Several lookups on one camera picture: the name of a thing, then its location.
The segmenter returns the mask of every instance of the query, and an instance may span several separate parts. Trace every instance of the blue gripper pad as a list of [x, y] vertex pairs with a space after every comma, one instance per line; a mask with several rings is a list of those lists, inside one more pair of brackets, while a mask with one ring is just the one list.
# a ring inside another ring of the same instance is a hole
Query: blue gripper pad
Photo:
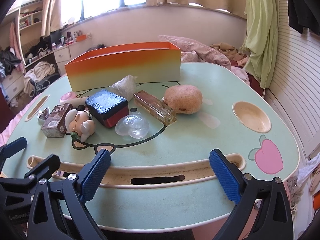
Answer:
[[15, 141], [4, 145], [2, 149], [2, 155], [6, 158], [10, 158], [11, 156], [15, 155], [17, 152], [23, 150], [27, 147], [27, 140], [24, 137], [20, 137]]
[[237, 205], [241, 199], [239, 183], [215, 150], [210, 152], [209, 163], [228, 199]]
[[87, 201], [93, 199], [100, 182], [110, 167], [111, 156], [107, 150], [102, 150], [100, 158], [96, 161], [94, 166], [91, 168], [88, 175], [83, 179], [80, 190], [80, 201], [85, 204]]

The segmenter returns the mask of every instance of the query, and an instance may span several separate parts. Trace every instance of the green curtain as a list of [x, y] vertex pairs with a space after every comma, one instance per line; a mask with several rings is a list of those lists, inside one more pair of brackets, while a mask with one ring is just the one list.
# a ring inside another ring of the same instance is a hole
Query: green curtain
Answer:
[[242, 49], [251, 51], [245, 70], [268, 88], [276, 63], [278, 13], [275, 0], [247, 0], [247, 36]]

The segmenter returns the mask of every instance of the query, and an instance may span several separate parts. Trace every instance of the brown box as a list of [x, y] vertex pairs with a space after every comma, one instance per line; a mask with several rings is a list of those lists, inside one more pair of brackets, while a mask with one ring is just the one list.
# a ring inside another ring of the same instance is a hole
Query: brown box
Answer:
[[66, 114], [73, 109], [72, 104], [55, 106], [51, 114], [45, 120], [41, 130], [47, 138], [63, 138], [67, 128], [64, 122]]

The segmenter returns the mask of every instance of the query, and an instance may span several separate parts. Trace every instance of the pink heart print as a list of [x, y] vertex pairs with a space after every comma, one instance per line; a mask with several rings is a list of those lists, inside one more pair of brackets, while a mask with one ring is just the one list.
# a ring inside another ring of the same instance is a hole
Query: pink heart print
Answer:
[[264, 135], [260, 137], [261, 148], [253, 149], [249, 153], [249, 159], [253, 160], [251, 155], [254, 154], [254, 160], [266, 174], [276, 174], [283, 169], [283, 160], [275, 143], [266, 139]]

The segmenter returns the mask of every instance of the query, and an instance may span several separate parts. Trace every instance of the white louvered door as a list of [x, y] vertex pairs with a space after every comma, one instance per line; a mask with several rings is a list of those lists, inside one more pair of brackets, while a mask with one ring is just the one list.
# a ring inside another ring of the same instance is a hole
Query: white louvered door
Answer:
[[270, 92], [290, 117], [309, 156], [320, 143], [320, 37], [288, 25], [288, 2], [279, 0], [279, 39]]

